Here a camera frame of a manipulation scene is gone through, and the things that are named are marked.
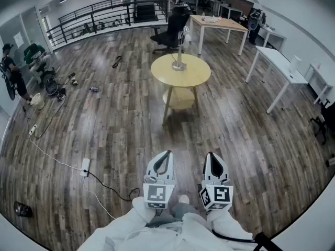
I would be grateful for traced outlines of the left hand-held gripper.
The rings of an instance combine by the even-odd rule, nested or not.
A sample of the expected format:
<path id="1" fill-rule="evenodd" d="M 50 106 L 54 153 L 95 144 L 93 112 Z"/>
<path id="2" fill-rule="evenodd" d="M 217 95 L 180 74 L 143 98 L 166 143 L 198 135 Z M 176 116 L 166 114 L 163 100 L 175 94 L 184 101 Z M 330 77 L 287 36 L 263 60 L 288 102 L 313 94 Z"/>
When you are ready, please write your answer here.
<path id="1" fill-rule="evenodd" d="M 147 165 L 143 183 L 144 203 L 149 209 L 167 209 L 175 187 L 173 180 L 173 153 L 164 151 L 156 155 Z"/>

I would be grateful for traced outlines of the silver metal stand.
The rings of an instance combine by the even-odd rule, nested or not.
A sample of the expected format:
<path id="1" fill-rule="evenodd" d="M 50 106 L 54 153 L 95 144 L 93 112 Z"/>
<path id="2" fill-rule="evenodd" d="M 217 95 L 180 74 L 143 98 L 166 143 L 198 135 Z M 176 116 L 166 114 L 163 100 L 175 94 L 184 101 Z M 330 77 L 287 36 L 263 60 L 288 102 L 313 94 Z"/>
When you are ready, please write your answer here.
<path id="1" fill-rule="evenodd" d="M 182 45 L 184 43 L 185 34 L 183 31 L 178 33 L 178 53 L 177 59 L 172 62 L 172 69 L 175 71 L 186 70 L 186 64 L 182 61 Z"/>

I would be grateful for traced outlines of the person's right forearm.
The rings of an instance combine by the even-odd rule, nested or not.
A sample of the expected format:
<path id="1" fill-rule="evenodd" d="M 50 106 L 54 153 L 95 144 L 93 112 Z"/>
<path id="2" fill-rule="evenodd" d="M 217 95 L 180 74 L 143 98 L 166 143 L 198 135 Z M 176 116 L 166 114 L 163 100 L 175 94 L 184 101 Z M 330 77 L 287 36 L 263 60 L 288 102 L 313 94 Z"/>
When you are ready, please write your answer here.
<path id="1" fill-rule="evenodd" d="M 212 229 L 222 236 L 253 240 L 252 233 L 245 231 L 227 210 L 214 210 L 210 212 L 207 216 L 207 221 L 211 224 Z"/>

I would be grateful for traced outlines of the person's left forearm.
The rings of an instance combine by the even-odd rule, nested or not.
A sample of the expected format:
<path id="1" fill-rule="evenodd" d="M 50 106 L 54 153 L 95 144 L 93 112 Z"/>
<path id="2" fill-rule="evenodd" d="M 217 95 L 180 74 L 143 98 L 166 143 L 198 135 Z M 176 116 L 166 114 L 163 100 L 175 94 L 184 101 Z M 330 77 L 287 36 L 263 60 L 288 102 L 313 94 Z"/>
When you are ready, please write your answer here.
<path id="1" fill-rule="evenodd" d="M 143 229 L 155 216 L 155 211 L 145 206 L 144 197 L 132 201 L 132 209 L 113 220 L 107 226 L 107 237 L 113 240 L 125 239 L 130 233 Z"/>

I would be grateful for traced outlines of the white long table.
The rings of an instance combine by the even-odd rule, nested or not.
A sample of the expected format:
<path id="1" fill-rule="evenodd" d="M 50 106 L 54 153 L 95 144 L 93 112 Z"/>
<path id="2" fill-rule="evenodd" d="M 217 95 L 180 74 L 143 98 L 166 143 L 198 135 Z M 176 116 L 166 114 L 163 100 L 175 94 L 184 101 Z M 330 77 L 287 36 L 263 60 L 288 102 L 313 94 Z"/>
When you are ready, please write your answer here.
<path id="1" fill-rule="evenodd" d="M 277 72 L 279 72 L 286 80 L 284 86 L 282 87 L 281 91 L 277 94 L 276 98 L 272 102 L 272 104 L 269 106 L 269 108 L 266 110 L 267 114 L 270 114 L 273 108 L 277 105 L 277 103 L 280 101 L 284 93 L 286 92 L 287 88 L 289 86 L 298 86 L 298 89 L 295 93 L 298 93 L 300 88 L 303 85 L 307 85 L 308 81 L 303 77 L 303 75 L 296 70 L 295 73 L 291 73 L 289 71 L 290 67 L 290 61 L 283 56 L 280 52 L 274 49 L 266 48 L 266 47 L 256 47 L 257 52 L 254 57 L 253 63 L 251 65 L 251 68 L 249 70 L 249 73 L 245 79 L 245 82 L 248 83 L 250 81 L 250 78 L 252 76 L 252 73 L 254 71 L 255 65 L 258 61 L 259 55 L 263 56 L 268 62 L 269 67 L 266 71 L 265 78 L 270 73 L 271 69 L 275 69 Z"/>

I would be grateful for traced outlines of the person's grey trousers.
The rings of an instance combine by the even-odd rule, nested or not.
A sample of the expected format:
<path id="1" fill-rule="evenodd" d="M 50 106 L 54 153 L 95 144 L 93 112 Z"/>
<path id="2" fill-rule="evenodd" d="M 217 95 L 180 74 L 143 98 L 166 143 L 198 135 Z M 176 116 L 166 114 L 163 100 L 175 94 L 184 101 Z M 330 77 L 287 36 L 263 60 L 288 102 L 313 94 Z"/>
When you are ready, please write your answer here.
<path id="1" fill-rule="evenodd" d="M 172 210 L 171 214 L 162 213 L 160 216 L 155 216 L 148 224 L 147 227 L 158 227 L 163 224 L 169 224 L 182 221 L 182 218 L 187 213 L 199 214 L 199 212 L 190 204 L 178 203 Z"/>

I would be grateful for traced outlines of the large white power strip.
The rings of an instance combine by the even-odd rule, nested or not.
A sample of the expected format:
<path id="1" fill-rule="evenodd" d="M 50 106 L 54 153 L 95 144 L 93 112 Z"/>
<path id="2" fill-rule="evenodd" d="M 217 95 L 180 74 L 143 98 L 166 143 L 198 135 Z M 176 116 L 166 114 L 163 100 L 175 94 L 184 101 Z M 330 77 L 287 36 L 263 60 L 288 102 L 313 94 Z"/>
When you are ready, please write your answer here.
<path id="1" fill-rule="evenodd" d="M 80 169 L 80 175 L 83 177 L 87 177 L 90 171 L 90 164 L 91 164 L 91 160 L 88 158 L 84 158 L 82 160 L 82 166 Z"/>

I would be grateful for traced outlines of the white box appliance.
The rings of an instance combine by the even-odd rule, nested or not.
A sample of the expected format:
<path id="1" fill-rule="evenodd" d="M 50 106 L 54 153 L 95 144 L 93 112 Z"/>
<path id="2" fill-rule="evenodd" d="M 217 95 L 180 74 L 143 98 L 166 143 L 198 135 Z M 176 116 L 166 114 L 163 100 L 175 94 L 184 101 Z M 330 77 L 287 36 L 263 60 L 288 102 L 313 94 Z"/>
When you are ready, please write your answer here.
<path id="1" fill-rule="evenodd" d="M 298 70 L 298 67 L 301 63 L 302 59 L 299 58 L 298 56 L 293 56 L 293 58 L 291 59 L 289 66 L 288 66 L 288 70 L 291 74 L 296 74 L 296 71 Z"/>

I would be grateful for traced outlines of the black round bag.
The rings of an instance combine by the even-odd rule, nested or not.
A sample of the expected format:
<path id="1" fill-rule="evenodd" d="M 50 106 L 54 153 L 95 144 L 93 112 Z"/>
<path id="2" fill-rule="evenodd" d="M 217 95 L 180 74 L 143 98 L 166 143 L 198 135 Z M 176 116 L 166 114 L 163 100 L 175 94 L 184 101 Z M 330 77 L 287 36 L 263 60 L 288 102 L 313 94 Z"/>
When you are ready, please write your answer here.
<path id="1" fill-rule="evenodd" d="M 53 96 L 58 91 L 58 83 L 54 78 L 51 78 L 46 81 L 45 89 L 48 95 Z"/>

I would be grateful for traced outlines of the black office chair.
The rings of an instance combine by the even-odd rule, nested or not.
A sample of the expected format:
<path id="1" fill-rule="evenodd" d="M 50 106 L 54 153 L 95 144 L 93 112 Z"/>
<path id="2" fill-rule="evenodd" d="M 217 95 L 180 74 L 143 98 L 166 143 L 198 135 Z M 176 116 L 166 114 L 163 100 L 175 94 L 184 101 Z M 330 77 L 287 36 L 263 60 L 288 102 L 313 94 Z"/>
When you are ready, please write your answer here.
<path id="1" fill-rule="evenodd" d="M 184 27 L 190 17 L 190 11 L 185 6 L 176 6 L 172 9 L 172 14 L 168 17 L 167 30 L 164 32 L 158 32 L 160 26 L 150 26 L 154 29 L 154 35 L 150 39 L 156 42 L 158 45 L 164 45 L 165 48 L 153 49 L 152 53 L 162 52 L 163 54 L 178 53 L 178 38 L 180 32 L 184 30 Z"/>

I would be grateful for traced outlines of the white mesh basket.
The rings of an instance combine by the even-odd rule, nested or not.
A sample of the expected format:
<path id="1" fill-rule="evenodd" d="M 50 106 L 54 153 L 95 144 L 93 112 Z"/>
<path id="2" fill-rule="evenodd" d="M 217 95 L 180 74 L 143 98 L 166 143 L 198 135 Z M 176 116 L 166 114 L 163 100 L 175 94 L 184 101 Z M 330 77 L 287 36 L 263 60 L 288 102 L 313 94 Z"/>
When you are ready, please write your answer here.
<path id="1" fill-rule="evenodd" d="M 37 109 L 41 110 L 45 106 L 42 95 L 40 93 L 35 94 L 32 97 L 31 104 Z"/>

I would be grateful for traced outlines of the wooden-top table with white legs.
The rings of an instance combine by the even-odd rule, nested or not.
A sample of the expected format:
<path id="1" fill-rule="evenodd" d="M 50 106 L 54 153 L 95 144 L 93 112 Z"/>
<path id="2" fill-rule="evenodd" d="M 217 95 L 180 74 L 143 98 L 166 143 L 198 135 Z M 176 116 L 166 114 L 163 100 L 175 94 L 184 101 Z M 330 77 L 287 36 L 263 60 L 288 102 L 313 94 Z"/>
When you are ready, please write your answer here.
<path id="1" fill-rule="evenodd" d="M 198 55 L 201 55 L 202 53 L 205 28 L 215 28 L 215 29 L 228 30 L 226 43 L 228 43 L 229 41 L 231 31 L 243 32 L 242 42 L 240 44 L 240 48 L 238 51 L 238 56 L 241 56 L 243 48 L 244 48 L 244 44 L 245 44 L 245 41 L 246 41 L 246 38 L 249 32 L 247 28 L 245 28 L 241 24 L 238 24 L 237 22 L 231 19 L 223 18 L 222 21 L 218 23 L 208 23 L 205 21 L 201 21 L 201 15 L 191 15 L 190 16 L 190 28 L 189 28 L 191 39 L 193 39 L 193 24 L 198 24 L 200 26 L 200 36 L 199 36 L 198 51 L 197 51 Z"/>

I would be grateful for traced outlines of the black metal railing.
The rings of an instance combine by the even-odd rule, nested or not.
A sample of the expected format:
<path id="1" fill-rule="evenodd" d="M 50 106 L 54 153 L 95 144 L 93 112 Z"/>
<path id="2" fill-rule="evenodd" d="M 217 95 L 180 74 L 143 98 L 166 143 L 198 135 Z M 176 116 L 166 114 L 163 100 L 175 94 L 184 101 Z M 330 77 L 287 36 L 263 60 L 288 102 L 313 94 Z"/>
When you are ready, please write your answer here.
<path id="1" fill-rule="evenodd" d="M 46 31 L 53 49 L 85 37 L 114 30 L 167 24 L 172 6 L 168 0 L 105 0 L 58 19 Z"/>

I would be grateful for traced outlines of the brown wooden cabinet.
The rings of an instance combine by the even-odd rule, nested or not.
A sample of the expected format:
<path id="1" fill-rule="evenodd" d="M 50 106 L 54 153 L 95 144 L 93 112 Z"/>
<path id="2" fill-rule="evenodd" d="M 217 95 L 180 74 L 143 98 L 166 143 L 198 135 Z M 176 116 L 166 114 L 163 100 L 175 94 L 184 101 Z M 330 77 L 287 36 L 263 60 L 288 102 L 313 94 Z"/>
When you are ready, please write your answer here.
<path id="1" fill-rule="evenodd" d="M 253 2 L 247 0 L 224 0 L 224 3 L 232 8 L 241 10 L 244 15 L 247 15 L 254 6 Z"/>

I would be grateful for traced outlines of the white paper notice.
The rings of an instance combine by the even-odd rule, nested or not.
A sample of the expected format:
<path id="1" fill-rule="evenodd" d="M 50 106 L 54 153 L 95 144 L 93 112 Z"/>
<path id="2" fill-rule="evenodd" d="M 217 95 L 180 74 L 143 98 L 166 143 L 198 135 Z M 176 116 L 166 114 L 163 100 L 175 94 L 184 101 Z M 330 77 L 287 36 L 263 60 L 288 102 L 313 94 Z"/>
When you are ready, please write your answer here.
<path id="1" fill-rule="evenodd" d="M 20 48 L 22 45 L 24 45 L 24 40 L 20 32 L 14 35 L 13 38 L 15 40 L 17 48 Z"/>

